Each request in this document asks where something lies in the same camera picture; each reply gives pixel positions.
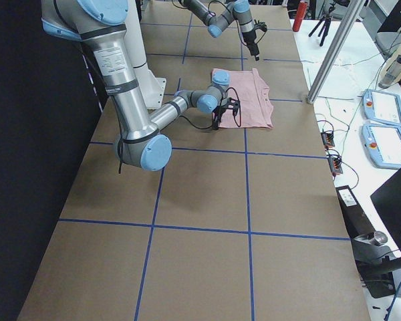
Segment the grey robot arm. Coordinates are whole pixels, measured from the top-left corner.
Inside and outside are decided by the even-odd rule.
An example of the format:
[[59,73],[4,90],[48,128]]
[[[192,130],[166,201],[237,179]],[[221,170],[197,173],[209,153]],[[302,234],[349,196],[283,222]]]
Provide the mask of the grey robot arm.
[[[224,30],[236,22],[241,43],[247,47],[255,61],[259,61],[257,30],[265,34],[267,24],[253,18],[249,1],[231,1],[228,3],[211,1],[208,5],[201,1],[179,1],[179,3],[182,8],[189,10],[207,26],[208,32],[213,38],[221,36]],[[223,12],[218,14],[212,11],[211,3],[221,4],[224,7]]]
[[229,73],[217,71],[206,89],[181,90],[159,109],[148,112],[126,35],[129,20],[139,22],[134,1],[42,1],[41,13],[47,34],[83,43],[92,50],[118,117],[120,135],[114,148],[121,163],[159,171],[172,154],[171,141],[161,131],[183,112],[197,108],[212,114],[217,124],[227,110],[240,108],[240,102],[229,97]]

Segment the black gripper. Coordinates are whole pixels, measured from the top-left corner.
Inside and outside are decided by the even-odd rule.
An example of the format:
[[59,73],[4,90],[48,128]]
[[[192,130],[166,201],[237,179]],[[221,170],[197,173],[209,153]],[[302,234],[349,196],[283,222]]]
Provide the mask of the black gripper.
[[237,122],[237,115],[240,114],[240,100],[234,98],[228,98],[227,102],[224,105],[217,106],[213,110],[213,117],[211,123],[211,128],[213,130],[219,129],[219,124],[222,122],[223,114],[227,110],[230,110],[232,112],[233,120],[237,128],[240,127],[240,122]]
[[250,55],[254,56],[256,62],[260,60],[259,47],[257,44],[257,30],[266,33],[267,24],[264,21],[251,20],[241,26],[243,44],[248,48]]

